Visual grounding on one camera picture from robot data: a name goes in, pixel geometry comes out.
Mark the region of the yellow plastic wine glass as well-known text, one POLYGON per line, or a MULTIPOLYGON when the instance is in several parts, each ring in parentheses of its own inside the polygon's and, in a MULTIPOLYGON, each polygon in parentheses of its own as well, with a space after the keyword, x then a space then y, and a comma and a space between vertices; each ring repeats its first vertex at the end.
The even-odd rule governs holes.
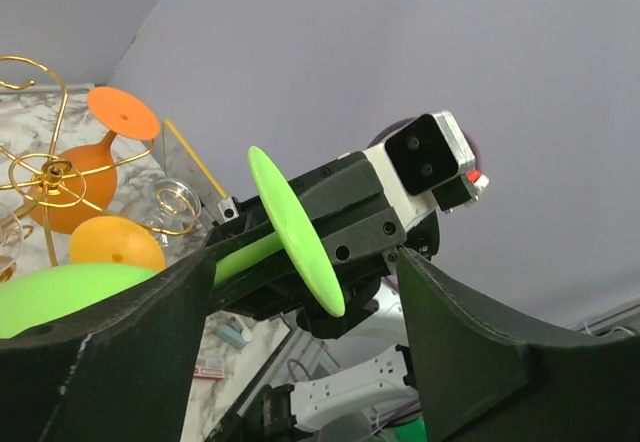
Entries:
POLYGON ((167 266, 154 237, 129 219, 99 216, 81 223, 69 242, 72 263, 117 263, 159 272, 167 266))

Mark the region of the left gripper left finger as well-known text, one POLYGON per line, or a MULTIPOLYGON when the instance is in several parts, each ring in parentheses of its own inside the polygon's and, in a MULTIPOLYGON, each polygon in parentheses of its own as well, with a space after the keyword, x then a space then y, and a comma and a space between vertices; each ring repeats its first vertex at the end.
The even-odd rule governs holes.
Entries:
POLYGON ((180 439, 215 262, 52 267, 1 286, 5 441, 180 439))

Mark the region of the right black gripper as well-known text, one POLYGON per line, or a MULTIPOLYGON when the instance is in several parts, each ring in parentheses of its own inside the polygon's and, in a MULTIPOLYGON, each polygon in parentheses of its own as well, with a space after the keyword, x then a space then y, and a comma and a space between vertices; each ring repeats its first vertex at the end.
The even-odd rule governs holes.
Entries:
POLYGON ((436 214, 422 215, 416 226, 404 228, 361 153, 298 176, 290 186, 334 265, 344 315, 333 317, 314 300, 283 250, 216 288, 210 312, 226 310, 262 321, 294 311, 302 329, 320 339, 338 339, 380 313, 379 289, 383 277, 395 271, 400 246, 426 257, 439 250, 436 214))

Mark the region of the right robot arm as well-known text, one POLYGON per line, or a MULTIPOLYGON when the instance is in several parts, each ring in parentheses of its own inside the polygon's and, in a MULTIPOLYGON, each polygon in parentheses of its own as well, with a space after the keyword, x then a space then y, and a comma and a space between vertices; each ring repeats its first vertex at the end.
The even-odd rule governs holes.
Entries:
POLYGON ((408 233, 437 207, 430 191, 409 194, 386 151, 373 147, 331 162, 296 193, 268 155, 250 148, 257 208, 214 230, 212 309, 264 319, 320 306, 346 314, 345 291, 361 286, 376 302, 366 325, 392 347, 354 368, 289 387, 263 401, 269 438, 312 433, 334 420, 383 402, 408 398, 408 338, 399 295, 380 280, 396 267, 408 233))

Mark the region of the clear glass tumbler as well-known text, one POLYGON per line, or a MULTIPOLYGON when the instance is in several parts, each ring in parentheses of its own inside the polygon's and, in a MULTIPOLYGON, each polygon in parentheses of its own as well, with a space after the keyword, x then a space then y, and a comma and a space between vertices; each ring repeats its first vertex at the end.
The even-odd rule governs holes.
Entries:
MULTIPOLYGON (((128 202, 120 214, 141 225, 170 232, 183 232, 192 227, 201 212, 201 202, 195 191, 175 178, 152 182, 142 196, 128 202)), ((150 231, 163 250, 173 249, 184 237, 150 231)))

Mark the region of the clear wine glass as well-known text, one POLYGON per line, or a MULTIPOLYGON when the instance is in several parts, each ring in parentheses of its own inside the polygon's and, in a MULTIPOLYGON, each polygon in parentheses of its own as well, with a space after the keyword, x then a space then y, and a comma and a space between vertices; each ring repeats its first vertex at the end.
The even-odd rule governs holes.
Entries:
POLYGON ((17 270, 17 258, 24 242, 33 234, 32 224, 22 223, 36 207, 31 201, 24 202, 16 209, 1 205, 1 282, 11 279, 17 270))

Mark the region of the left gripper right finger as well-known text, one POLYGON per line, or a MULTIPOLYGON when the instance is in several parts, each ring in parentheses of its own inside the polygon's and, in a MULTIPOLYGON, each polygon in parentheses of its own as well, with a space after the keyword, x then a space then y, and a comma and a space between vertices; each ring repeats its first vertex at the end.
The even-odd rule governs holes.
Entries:
POLYGON ((639 340, 514 310, 404 249, 397 278, 431 441, 635 441, 639 340))

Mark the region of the orange plastic wine glass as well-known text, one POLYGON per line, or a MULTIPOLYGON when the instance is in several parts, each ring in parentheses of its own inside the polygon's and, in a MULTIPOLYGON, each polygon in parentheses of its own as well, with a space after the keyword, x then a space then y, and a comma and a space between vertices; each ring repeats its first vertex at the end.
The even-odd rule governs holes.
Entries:
POLYGON ((68 149, 42 166, 43 174, 28 194, 45 194, 48 206, 33 210, 31 217, 42 226, 49 217, 53 233, 70 235, 86 220, 108 208, 117 188, 116 162, 111 148, 116 137, 150 142, 160 131, 158 118, 133 95, 109 86, 89 91, 88 109, 107 129, 97 143, 68 149))

